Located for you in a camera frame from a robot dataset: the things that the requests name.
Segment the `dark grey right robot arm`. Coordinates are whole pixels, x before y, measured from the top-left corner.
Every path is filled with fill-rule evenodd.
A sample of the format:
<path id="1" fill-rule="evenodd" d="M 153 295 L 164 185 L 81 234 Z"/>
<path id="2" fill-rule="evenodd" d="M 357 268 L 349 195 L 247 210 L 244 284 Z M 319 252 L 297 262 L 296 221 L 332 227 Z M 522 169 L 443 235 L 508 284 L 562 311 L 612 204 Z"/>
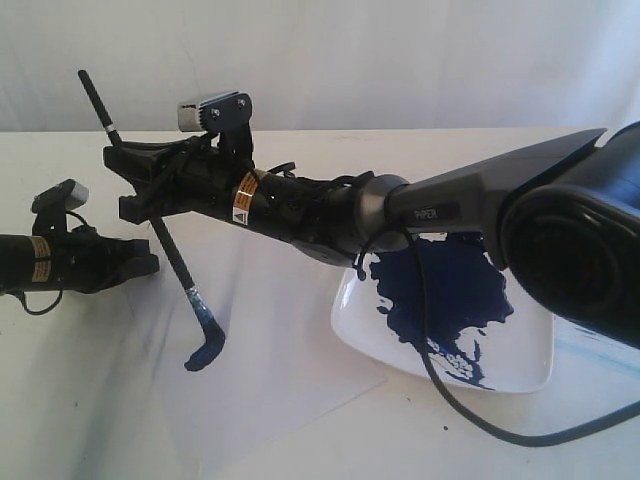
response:
<path id="1" fill-rule="evenodd" d="M 247 128 L 166 143 L 123 142 L 105 166 L 133 187 L 121 219 L 196 212 L 346 266 L 402 233 L 476 234 L 493 265 L 539 304 L 639 343 L 639 127 L 583 130 L 410 182 L 314 180 L 259 170 Z"/>

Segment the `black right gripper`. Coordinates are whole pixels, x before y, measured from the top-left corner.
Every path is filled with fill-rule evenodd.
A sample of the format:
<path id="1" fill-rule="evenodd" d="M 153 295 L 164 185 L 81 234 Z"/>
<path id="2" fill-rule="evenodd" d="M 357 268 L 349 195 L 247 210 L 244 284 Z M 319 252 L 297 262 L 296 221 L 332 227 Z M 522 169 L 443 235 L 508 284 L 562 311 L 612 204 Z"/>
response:
<path id="1" fill-rule="evenodd" d="M 160 182 L 152 199 L 121 196 L 119 218 L 144 223 L 193 211 L 258 233 L 260 171 L 251 161 L 236 161 L 209 142 L 188 153 L 187 147 L 192 142 L 192 139 L 164 143 L 124 141 L 120 147 L 103 148 L 104 166 L 134 188 L 145 188 L 158 180 L 166 168 L 179 160 L 183 162 Z"/>

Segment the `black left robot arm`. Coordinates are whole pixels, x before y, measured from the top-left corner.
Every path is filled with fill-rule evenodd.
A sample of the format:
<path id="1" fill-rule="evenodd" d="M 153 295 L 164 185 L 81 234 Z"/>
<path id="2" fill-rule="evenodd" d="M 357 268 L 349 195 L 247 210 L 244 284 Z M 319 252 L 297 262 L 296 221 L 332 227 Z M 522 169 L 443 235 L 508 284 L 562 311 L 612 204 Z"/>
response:
<path id="1" fill-rule="evenodd" d="M 155 274 L 159 259 L 147 240 L 95 233 L 1 236 L 1 292 L 93 294 Z"/>

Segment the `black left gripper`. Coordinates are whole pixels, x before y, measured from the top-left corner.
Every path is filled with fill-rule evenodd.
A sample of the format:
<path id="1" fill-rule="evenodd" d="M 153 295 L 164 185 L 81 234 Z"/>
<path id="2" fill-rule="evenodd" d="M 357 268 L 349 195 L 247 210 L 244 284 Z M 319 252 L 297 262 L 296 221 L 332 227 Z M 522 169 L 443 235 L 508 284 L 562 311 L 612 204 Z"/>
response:
<path id="1" fill-rule="evenodd" d="M 49 240 L 51 281 L 62 290 L 92 294 L 159 271 L 159 259 L 150 254 L 148 240 L 114 239 L 86 232 Z"/>

